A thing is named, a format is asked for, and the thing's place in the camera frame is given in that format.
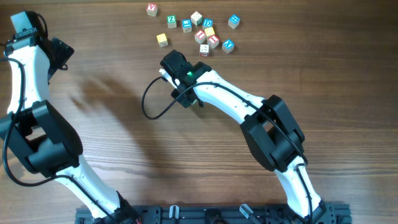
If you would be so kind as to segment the yellow S wooden block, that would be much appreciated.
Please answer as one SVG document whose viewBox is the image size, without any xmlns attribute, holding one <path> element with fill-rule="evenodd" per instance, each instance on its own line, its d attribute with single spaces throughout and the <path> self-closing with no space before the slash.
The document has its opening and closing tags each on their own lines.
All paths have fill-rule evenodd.
<svg viewBox="0 0 398 224">
<path fill-rule="evenodd" d="M 165 34 L 157 35 L 157 41 L 160 47 L 168 46 L 168 40 Z"/>
</svg>

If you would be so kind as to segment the plain animal wooden block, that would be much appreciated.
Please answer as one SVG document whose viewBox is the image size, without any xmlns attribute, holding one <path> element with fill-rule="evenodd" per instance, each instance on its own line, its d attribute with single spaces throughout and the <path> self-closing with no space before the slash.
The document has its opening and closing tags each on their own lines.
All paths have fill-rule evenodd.
<svg viewBox="0 0 398 224">
<path fill-rule="evenodd" d="M 198 12 L 195 11 L 192 15 L 191 15 L 191 22 L 192 24 L 194 24 L 195 26 L 199 26 L 200 23 L 203 20 L 203 16 Z"/>
</svg>

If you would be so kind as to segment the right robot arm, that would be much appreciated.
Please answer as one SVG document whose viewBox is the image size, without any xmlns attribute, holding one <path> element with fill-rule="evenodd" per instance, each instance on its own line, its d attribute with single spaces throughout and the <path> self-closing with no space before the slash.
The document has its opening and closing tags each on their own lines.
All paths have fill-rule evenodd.
<svg viewBox="0 0 398 224">
<path fill-rule="evenodd" d="M 184 107 L 209 103 L 233 118 L 260 165 L 275 172 L 290 209 L 304 223 L 315 223 L 322 204 L 306 171 L 305 136 L 285 102 L 278 96 L 263 98 L 224 80 L 209 65 L 192 65 L 173 50 L 160 62 L 160 74 L 175 88 L 172 96 Z"/>
</svg>

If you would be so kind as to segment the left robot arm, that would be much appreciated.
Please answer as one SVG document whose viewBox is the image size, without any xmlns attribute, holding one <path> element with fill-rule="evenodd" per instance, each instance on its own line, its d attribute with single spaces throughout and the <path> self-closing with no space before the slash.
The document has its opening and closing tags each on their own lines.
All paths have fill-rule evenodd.
<svg viewBox="0 0 398 224">
<path fill-rule="evenodd" d="M 88 207 L 92 223 L 139 223 L 128 201 L 87 163 L 78 133 L 49 102 L 49 81 L 57 70 L 67 70 L 74 49 L 49 39 L 45 19 L 34 11 L 14 14 L 11 21 L 16 33 L 1 59 L 12 70 L 11 102 L 1 118 L 6 174 L 23 187 L 63 184 Z"/>
</svg>

